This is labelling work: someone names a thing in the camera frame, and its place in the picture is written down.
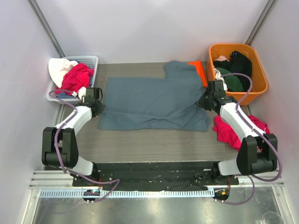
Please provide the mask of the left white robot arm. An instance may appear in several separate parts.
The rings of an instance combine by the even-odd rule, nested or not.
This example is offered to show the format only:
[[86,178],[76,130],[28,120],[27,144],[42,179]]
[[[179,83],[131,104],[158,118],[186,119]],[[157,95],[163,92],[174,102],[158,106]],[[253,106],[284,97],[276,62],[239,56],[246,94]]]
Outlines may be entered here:
[[105,105],[101,102],[102,89],[87,88],[76,105],[53,96],[54,92],[50,91],[49,96],[70,106],[73,111],[55,127],[46,127],[43,130],[42,163],[52,168],[60,168],[64,173],[69,172],[89,186],[100,184],[97,165],[79,156],[76,135],[87,122],[104,111]]

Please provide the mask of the orange t shirt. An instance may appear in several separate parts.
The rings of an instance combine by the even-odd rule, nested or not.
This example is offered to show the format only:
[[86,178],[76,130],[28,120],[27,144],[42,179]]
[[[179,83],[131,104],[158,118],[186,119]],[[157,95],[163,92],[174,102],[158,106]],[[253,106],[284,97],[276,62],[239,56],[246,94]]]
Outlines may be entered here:
[[197,74],[202,81],[203,87],[204,88],[208,87],[206,73],[205,73],[204,66],[203,66],[202,62],[201,61],[193,61],[193,62],[188,62],[188,64],[193,65],[195,67]]

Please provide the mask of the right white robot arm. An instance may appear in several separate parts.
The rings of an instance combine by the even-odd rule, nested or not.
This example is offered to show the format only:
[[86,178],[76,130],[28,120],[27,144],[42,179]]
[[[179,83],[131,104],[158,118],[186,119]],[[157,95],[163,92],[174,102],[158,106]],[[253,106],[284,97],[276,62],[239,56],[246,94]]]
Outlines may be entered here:
[[265,181],[258,174],[278,171],[269,181],[281,177],[282,163],[278,157],[278,140],[275,135],[267,134],[258,128],[242,111],[240,103],[227,96],[222,80],[208,82],[205,93],[197,105],[208,111],[215,111],[236,133],[241,142],[235,159],[217,162],[212,167],[211,179],[216,184],[224,183],[228,176],[253,176]]

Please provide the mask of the grey-blue t shirt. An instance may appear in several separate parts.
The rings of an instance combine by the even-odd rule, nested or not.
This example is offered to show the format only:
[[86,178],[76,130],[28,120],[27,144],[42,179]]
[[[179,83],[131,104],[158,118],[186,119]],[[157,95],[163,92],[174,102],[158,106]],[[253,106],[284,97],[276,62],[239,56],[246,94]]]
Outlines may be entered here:
[[171,61],[164,71],[164,78],[109,78],[98,129],[208,131],[211,119],[197,105],[205,89],[196,66]]

